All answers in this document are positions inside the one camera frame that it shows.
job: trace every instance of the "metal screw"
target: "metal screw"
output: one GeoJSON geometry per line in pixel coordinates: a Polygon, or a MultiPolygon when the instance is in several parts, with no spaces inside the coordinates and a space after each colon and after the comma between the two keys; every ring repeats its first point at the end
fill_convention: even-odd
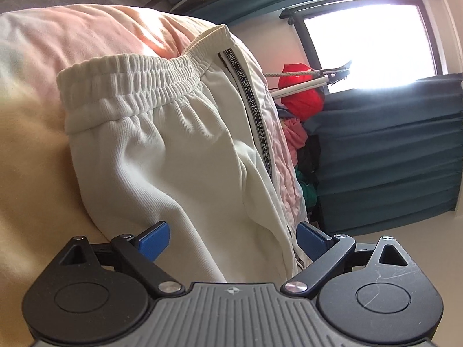
{"type": "Polygon", "coordinates": [[[285,284],[285,290],[291,293],[302,293],[307,291],[307,284],[302,282],[289,282],[285,284]]]}
{"type": "Polygon", "coordinates": [[[162,282],[158,288],[164,293],[174,293],[181,290],[181,284],[173,281],[162,282]]]}

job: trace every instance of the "bed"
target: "bed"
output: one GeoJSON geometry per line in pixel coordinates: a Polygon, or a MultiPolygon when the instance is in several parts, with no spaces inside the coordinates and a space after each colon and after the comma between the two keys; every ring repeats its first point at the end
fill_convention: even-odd
{"type": "MultiPolygon", "coordinates": [[[[106,242],[86,213],[63,130],[59,71],[93,57],[171,59],[212,26],[125,6],[72,5],[0,15],[0,346],[27,346],[21,299],[75,235],[106,242]]],[[[270,94],[259,100],[290,221],[306,220],[302,190],[270,94]]]]}

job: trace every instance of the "pink clothing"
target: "pink clothing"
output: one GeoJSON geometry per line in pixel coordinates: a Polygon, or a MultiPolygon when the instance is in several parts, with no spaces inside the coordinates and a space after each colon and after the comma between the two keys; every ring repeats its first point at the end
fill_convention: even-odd
{"type": "Polygon", "coordinates": [[[300,120],[296,118],[286,119],[282,122],[283,133],[286,137],[289,153],[293,166],[297,165],[297,150],[304,147],[307,141],[307,133],[302,127],[300,120]]]}

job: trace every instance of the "red fabric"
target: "red fabric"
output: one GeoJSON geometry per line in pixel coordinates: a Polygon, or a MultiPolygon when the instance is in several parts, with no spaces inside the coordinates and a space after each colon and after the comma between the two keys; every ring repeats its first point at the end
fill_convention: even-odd
{"type": "MultiPolygon", "coordinates": [[[[312,68],[305,64],[286,64],[283,68],[283,73],[306,70],[312,70],[312,68]]],[[[285,87],[310,81],[311,79],[312,76],[309,75],[280,77],[278,80],[278,88],[284,89],[285,87]]],[[[282,104],[284,104],[294,116],[304,121],[323,109],[323,97],[318,89],[306,90],[282,98],[282,104]]]]}

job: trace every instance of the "drying rack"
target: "drying rack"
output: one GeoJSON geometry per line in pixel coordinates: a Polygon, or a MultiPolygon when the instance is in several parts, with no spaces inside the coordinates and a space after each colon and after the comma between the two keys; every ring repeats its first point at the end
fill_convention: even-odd
{"type": "Polygon", "coordinates": [[[289,71],[286,73],[265,73],[264,76],[267,78],[270,77],[291,77],[291,76],[302,76],[302,75],[311,75],[315,76],[314,80],[307,82],[302,82],[299,84],[294,84],[284,89],[276,90],[271,92],[272,98],[280,99],[282,97],[287,97],[288,95],[295,94],[296,92],[306,91],[315,89],[317,87],[323,87],[328,84],[334,84],[337,81],[343,80],[349,75],[350,66],[352,61],[349,61],[347,64],[339,68],[333,69],[321,69],[321,70],[308,70],[308,71],[289,71]]]}

